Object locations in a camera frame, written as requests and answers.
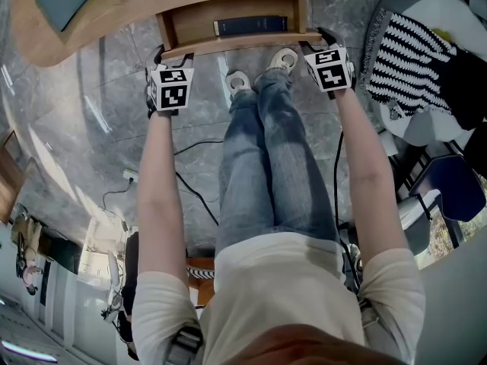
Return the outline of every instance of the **striped black and white blanket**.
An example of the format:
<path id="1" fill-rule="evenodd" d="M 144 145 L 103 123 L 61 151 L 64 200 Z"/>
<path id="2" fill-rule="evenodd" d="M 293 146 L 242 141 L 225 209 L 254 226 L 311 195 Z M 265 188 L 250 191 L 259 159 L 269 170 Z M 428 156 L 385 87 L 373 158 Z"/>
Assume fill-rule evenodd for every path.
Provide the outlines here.
<path id="1" fill-rule="evenodd" d="M 365 50 L 361 82 L 378 103 L 388 104 L 390 118 L 416 112 L 451 115 L 441 96 L 441 73 L 457 49 L 424 25 L 381 10 Z"/>

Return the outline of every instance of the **blue chair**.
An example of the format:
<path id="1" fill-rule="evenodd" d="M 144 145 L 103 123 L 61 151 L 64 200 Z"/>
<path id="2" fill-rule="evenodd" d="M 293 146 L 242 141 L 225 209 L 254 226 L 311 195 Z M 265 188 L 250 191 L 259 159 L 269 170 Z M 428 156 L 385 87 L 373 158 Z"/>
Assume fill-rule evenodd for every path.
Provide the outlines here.
<path id="1" fill-rule="evenodd" d="M 471 221 L 487 203 L 476 174 L 459 154 L 431 159 L 409 196 L 424 196 L 433 189 L 441 193 L 441 213 L 452 221 Z"/>

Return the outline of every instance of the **blue jeans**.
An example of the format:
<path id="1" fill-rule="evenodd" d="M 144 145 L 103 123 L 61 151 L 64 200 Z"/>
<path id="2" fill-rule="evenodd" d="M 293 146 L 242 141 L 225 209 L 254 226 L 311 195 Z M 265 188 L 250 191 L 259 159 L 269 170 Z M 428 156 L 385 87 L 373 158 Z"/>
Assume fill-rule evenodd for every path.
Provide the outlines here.
<path id="1" fill-rule="evenodd" d="M 230 108 L 216 253 L 282 231 L 338 242 L 325 183 L 292 106 L 291 79 L 271 69 L 256 90 L 240 92 Z"/>

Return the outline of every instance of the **shoe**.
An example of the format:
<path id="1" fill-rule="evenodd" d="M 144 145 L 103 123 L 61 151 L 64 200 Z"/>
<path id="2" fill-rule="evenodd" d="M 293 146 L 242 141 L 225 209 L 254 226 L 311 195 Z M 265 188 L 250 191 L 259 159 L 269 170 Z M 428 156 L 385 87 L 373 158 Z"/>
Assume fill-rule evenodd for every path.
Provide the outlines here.
<path id="1" fill-rule="evenodd" d="M 237 70 L 235 73 L 228 75 L 225 78 L 225 83 L 227 84 L 228 90 L 232 97 L 237 96 L 242 90 L 250 90 L 250 80 L 245 73 Z"/>
<path id="2" fill-rule="evenodd" d="M 272 61 L 267 67 L 266 71 L 273 68 L 282 68 L 286 70 L 286 73 L 289 75 L 289 73 L 292 72 L 292 69 L 294 69 L 297 64 L 298 64 L 298 54 L 296 54 L 296 52 L 293 49 L 289 49 L 288 47 L 285 47 L 284 49 L 280 49 L 272 57 Z M 254 82 L 254 86 L 257 85 L 257 82 L 261 77 L 262 75 L 259 75 L 259 77 L 256 78 Z"/>

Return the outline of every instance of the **white cube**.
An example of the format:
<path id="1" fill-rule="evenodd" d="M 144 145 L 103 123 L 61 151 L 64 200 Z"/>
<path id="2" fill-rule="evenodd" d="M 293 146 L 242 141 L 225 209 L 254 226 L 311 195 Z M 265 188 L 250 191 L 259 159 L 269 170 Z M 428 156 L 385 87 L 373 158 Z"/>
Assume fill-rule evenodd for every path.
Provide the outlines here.
<path id="1" fill-rule="evenodd" d="M 352 86 L 352 64 L 344 47 L 309 54 L 304 59 L 307 70 L 322 92 Z"/>
<path id="2" fill-rule="evenodd" d="M 157 111 L 179 110 L 189 105 L 194 69 L 172 69 L 158 65 L 151 71 L 149 95 Z"/>

